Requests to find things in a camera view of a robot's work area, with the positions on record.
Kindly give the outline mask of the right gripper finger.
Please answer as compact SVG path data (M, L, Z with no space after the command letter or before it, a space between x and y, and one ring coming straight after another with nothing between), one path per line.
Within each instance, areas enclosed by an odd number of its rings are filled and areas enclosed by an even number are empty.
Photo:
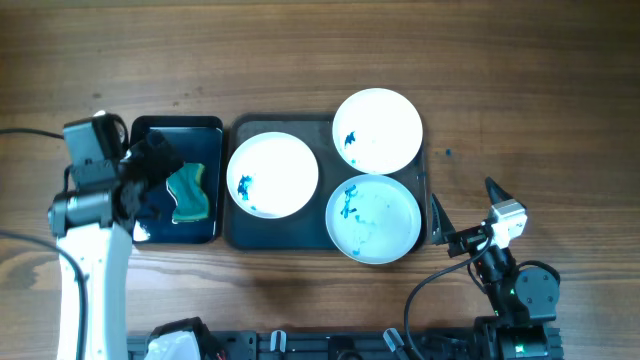
M430 205L432 209L431 243L434 245L449 243L450 237L455 234L455 228L435 193L430 196Z
M491 177L485 178L485 187L492 204L513 199L513 196L500 187Z

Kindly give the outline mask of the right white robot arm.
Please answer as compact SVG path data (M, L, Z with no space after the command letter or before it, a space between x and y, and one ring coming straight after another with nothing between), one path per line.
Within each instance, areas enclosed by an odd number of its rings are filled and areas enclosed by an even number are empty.
M527 208L492 178L485 179L485 186L491 202L487 218L466 230L456 230L437 197L430 199L432 242L446 244L451 258L471 258L468 272L494 310L469 329L440 335L443 357L562 359L560 330L551 326L561 276L544 262L515 260L509 244L524 232Z

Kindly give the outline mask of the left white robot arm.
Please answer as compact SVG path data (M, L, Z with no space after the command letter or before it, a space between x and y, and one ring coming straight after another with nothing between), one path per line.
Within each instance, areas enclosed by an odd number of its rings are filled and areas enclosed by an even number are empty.
M177 223L211 210L200 164L186 163L160 132L132 143L123 120L98 112L68 123L71 163L48 211L60 253L60 359L125 359L126 277L137 216L147 194L165 186Z

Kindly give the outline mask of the green yellow sponge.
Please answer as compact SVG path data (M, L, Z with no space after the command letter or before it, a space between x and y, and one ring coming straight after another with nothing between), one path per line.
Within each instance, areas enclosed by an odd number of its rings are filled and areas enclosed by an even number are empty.
M201 163L185 163L166 180L167 191L174 199L172 222L197 222L209 217L209 198L201 187L206 167Z

